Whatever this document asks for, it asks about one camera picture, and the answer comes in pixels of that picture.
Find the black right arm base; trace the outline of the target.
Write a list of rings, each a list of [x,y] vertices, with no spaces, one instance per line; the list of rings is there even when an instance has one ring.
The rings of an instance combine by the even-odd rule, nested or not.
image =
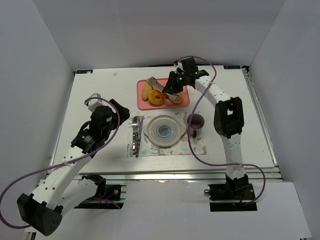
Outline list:
[[[231,179],[226,177],[225,183],[209,184],[203,191],[209,198],[211,212],[255,212],[257,204],[253,185],[248,175]]]

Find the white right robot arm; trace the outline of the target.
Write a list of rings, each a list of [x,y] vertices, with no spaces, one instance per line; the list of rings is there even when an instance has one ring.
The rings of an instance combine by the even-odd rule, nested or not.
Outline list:
[[[169,73],[162,92],[177,94],[182,92],[184,86],[191,86],[201,93],[191,112],[191,118],[202,98],[211,103],[214,107],[213,127],[222,140],[225,153],[226,182],[235,188],[243,188],[249,184],[249,180],[241,150],[241,134],[244,127],[242,100],[221,90],[215,83],[217,70],[213,68],[214,76],[209,79],[209,73],[198,68],[194,57],[181,58],[173,65],[175,70]]]

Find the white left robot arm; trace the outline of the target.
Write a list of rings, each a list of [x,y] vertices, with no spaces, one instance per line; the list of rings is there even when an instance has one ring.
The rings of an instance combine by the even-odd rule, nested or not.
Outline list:
[[[44,236],[51,235],[74,207],[87,199],[102,200],[108,195],[106,179],[95,173],[83,176],[72,189],[68,186],[106,144],[110,134],[129,119],[130,111],[114,99],[104,104],[101,99],[91,97],[85,104],[91,111],[90,120],[71,141],[62,166],[56,167],[29,195],[23,193],[17,200],[21,219]]]

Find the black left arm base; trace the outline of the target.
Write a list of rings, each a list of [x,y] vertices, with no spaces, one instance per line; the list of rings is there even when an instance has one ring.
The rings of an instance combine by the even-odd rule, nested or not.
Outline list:
[[[95,173],[83,175],[81,180],[93,182],[96,191],[93,196],[82,201],[75,209],[121,210],[124,206],[126,185],[108,183],[104,177]]]

